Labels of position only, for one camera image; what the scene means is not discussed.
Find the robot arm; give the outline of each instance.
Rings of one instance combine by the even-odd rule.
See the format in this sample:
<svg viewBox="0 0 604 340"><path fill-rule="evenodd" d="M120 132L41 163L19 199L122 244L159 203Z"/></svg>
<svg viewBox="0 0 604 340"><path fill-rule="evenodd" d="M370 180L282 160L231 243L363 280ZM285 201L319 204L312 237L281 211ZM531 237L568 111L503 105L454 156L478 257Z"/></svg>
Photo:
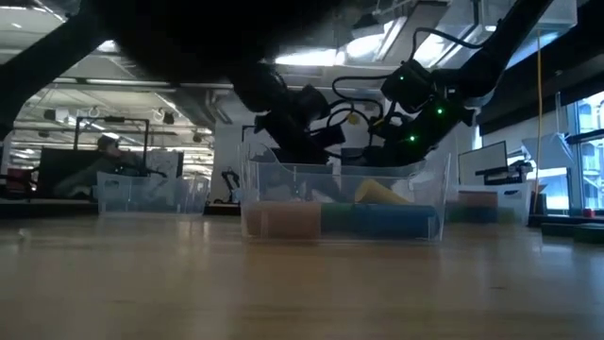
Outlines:
<svg viewBox="0 0 604 340"><path fill-rule="evenodd" d="M472 126L474 110L493 96L513 53L553 0L517 0L496 32L458 70L427 71L410 59L386 77L381 91L407 113L417 117L392 125L394 111L373 120L369 133L384 139L384 146L365 148L361 165L402 166L421 161L459 123ZM263 64L249 65L229 76L235 92L252 111L268 111L257 119L279 146L302 163L326 163L325 147L344 142L342 131L328 128L328 143L308 134L312 120L329 115L330 105L311 86L290 92L280 77Z"/></svg>

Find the ceiling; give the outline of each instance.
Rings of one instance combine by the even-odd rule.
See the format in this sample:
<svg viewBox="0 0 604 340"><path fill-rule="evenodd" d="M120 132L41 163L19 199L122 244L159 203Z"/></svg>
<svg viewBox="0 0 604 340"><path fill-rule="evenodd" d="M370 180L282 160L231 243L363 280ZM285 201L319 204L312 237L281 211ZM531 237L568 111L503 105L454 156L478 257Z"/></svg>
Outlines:
<svg viewBox="0 0 604 340"><path fill-rule="evenodd" d="M0 0L0 62L7 62L60 26L66 13L76 11L77 3L77 0ZM439 28L470 43L486 39L493 31L491 27L509 9L511 0L482 0L479 3L475 7L471 0L357 1L338 19L308 32L300 41L283 46L281 57L275 62L292 89L311 84L331 100L331 83L337 77L377 76L396 69L410 54L411 35L419 26ZM351 23L371 12L376 14L377 25L366 28L369 29L364 32L366 36L355 40L359 31L352 31ZM576 2L555 0L541 23L557 37L575 23L573 19L576 20ZM419 38L416 57L427 67L457 67L471 56L471 51L438 37L420 34ZM532 43L528 39L523 46L525 54L530 53ZM49 109L67 111L73 118L98 114L100 117L120 115L149 119L150 144L156 146L193 147L195 129L205 133L214 130L216 124L253 121L253 115L243 107L227 82L174 87L150 79L135 62L120 55L119 47L106 42L30 98L16 122L16 140L65 147L72 144L74 133L63 131L73 129L69 118L44 120L43 113ZM380 85L378 80L339 84L348 95L372 98L381 98ZM175 115L172 126L161 122L162 112ZM142 141L140 127L97 125L105 128L106 133L120 131L130 139L126 144L132 147ZM39 137L42 128L51 128L51 136ZM91 145L101 132L82 133L80 142ZM203 142L196 144L198 149L187 152L208 155L212 145L213 137L205 133Z"/></svg>

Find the wooden table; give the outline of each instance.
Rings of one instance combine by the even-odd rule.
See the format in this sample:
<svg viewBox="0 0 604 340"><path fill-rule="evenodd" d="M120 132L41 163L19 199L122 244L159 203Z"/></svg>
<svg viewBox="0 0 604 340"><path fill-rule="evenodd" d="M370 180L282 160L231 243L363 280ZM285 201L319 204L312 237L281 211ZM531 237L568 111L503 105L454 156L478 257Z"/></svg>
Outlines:
<svg viewBox="0 0 604 340"><path fill-rule="evenodd" d="M604 338L602 248L504 226L246 243L238 223L11 222L27 229L0 231L0 339Z"/></svg>

